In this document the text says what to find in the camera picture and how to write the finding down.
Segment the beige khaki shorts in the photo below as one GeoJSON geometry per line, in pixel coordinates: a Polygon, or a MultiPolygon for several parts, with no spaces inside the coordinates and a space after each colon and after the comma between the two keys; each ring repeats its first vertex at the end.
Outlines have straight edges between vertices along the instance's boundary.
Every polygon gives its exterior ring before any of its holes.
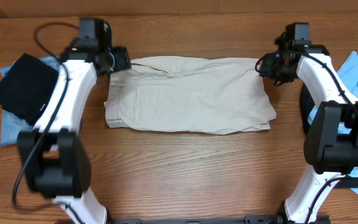
{"type": "Polygon", "coordinates": [[[110,128],[230,134],[269,129],[276,112],[254,58],[178,56],[132,60],[110,76],[110,128]]]}

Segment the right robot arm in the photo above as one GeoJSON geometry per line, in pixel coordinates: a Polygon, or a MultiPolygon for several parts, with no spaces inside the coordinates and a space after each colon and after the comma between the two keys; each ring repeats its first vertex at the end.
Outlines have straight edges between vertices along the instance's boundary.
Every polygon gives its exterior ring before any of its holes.
{"type": "Polygon", "coordinates": [[[294,192],[281,203],[275,215],[252,215],[245,223],[330,223],[317,214],[332,189],[358,188],[358,99],[333,69],[329,51],[310,41],[307,22],[285,27],[267,53],[255,64],[261,77],[275,86],[302,80],[318,111],[304,141],[308,163],[294,192]]]}

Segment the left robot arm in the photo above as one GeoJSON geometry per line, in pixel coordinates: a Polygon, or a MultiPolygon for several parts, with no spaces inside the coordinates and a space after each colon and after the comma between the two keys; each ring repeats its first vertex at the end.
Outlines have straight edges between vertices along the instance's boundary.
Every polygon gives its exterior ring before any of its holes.
{"type": "Polygon", "coordinates": [[[86,101],[98,78],[131,68],[127,49],[113,46],[109,23],[81,18],[79,36],[56,58],[59,75],[52,95],[31,132],[21,132],[17,146],[22,168],[12,190],[12,204],[23,178],[28,188],[49,198],[73,223],[112,223],[109,210],[93,193],[91,163],[79,132],[86,101]]]}

